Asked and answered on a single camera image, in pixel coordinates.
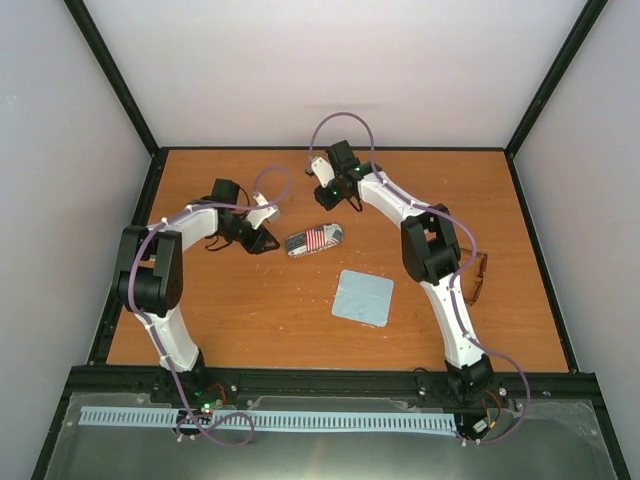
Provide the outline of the brown tinted sunglasses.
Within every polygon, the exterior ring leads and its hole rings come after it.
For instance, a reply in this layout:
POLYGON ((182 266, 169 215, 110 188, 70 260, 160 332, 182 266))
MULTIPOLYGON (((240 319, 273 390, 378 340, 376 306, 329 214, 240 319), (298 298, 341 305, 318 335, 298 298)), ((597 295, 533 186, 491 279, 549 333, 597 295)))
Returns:
POLYGON ((471 260, 471 265, 461 275, 461 285, 464 301, 468 307, 472 307, 478 301, 484 286, 488 254, 477 251, 474 256, 471 256, 471 249, 461 247, 460 250, 460 265, 471 260))

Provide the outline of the flag print glasses case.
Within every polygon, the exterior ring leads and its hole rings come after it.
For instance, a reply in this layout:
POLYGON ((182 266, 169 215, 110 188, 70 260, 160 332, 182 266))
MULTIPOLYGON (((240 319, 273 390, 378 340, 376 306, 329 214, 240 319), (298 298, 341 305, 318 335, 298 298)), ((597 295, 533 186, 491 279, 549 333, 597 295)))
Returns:
POLYGON ((285 241, 285 251, 292 258, 315 254, 338 246, 344 231, 337 223, 325 223, 291 235, 285 241))

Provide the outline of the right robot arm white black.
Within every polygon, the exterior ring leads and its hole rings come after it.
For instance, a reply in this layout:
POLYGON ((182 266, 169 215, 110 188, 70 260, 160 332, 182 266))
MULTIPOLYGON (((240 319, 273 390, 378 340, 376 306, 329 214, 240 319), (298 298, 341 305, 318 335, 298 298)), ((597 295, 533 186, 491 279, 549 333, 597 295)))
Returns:
POLYGON ((467 310, 460 279, 461 248, 454 219, 442 204, 425 204, 396 185, 373 161, 362 163, 346 141, 309 160, 317 178, 316 201, 325 209, 348 201, 364 203, 399 228, 403 266, 426 292, 444 342, 447 384, 459 404, 479 397, 493 379, 493 368, 467 310))

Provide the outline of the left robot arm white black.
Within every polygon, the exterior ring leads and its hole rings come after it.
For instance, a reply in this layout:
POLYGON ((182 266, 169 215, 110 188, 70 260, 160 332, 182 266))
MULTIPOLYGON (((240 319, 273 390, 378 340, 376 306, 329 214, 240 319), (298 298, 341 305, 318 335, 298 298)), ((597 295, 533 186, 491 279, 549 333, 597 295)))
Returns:
POLYGON ((208 378, 204 355, 192 340, 180 308, 184 252, 215 237, 237 242, 254 255, 279 247, 265 227, 278 217, 277 203, 256 191, 241 206, 237 203, 241 191, 236 182, 218 179, 210 195, 155 224, 129 225, 121 235, 112 292, 144 326, 160 366, 176 373, 172 388, 186 402, 206 395, 208 378))

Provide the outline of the light blue cleaning cloth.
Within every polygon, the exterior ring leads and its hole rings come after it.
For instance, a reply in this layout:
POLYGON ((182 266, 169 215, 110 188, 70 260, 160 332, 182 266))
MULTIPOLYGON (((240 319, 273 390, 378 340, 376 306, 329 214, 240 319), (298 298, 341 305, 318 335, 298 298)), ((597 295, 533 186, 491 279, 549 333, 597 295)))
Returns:
POLYGON ((388 323, 394 282, 372 274, 343 270, 332 305, 333 316, 373 327, 388 323))

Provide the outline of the black mounting rail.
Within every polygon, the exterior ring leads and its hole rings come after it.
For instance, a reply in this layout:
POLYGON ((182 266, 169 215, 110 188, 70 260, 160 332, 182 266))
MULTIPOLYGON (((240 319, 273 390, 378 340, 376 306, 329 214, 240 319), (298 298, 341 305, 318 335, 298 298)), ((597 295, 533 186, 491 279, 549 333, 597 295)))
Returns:
MULTIPOLYGON (((224 397, 230 405, 243 408, 248 400, 262 396, 389 398, 411 406, 460 409, 479 404, 487 391, 506 391, 510 399, 527 396, 523 380, 516 373, 497 373, 487 387, 465 398, 451 392, 444 372, 333 371, 286 369, 208 368, 201 380, 183 382, 192 405, 224 397)), ((155 403, 181 403, 170 373, 159 367, 76 366, 71 369, 63 395, 73 393, 143 393, 155 403)))

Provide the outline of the black aluminium frame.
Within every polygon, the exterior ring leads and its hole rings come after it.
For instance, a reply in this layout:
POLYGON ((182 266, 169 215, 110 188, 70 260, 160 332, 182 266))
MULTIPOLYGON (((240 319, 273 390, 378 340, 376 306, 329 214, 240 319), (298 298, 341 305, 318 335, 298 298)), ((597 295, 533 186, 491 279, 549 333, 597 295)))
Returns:
MULTIPOLYGON (((150 166, 132 217, 132 220, 135 223, 141 222, 146 220, 150 215, 151 204, 155 199, 168 154, 172 149, 170 147, 160 147, 157 144, 129 87, 126 84, 126 81, 124 80, 124 77, 117 67, 107 44, 99 32, 99 28, 89 13, 89 9, 86 4, 83 1, 67 1, 65 5, 82 33, 93 56, 100 65, 114 93, 118 97, 118 100, 124 107, 125 112, 138 136, 142 140, 148 153, 151 155, 150 166)), ((547 102, 551 99, 556 87, 559 85, 562 77, 571 65, 571 62, 575 58, 606 5, 607 3, 602 0, 587 0, 584 2, 580 14, 571 27, 571 30, 563 42, 558 54, 554 58, 551 67, 545 74, 533 99, 518 123, 514 134, 509 140, 507 146, 500 150, 505 156, 514 191, 518 198, 521 214, 527 228, 538 270, 547 295, 547 300, 551 307, 560 344, 569 367, 569 372, 567 374, 536 374, 534 376, 534 380, 536 382, 546 381, 556 383, 562 387, 569 387, 580 382, 584 383, 586 386, 595 386, 597 381, 593 374, 583 373, 579 370, 566 324, 560 312, 557 295, 554 287, 552 286, 551 276, 525 199, 521 181, 516 172, 515 156, 524 144, 529 133, 532 131, 547 102)), ((49 427, 48 435, 34 468, 32 474, 34 479, 43 479, 50 470, 55 444, 59 440, 60 431, 62 429, 63 414, 69 406, 71 394, 75 392, 79 386, 88 388, 90 386, 88 382, 92 380, 94 385, 97 387, 119 386, 127 387, 132 391, 137 391, 139 388, 149 384, 152 371, 150 367, 108 367, 105 364, 106 353, 108 348, 111 346, 112 337, 117 325, 115 315, 119 312, 120 304, 111 296, 108 296, 98 325, 98 330, 95 334, 91 347, 89 360, 86 364, 71 369, 64 392, 49 427)))

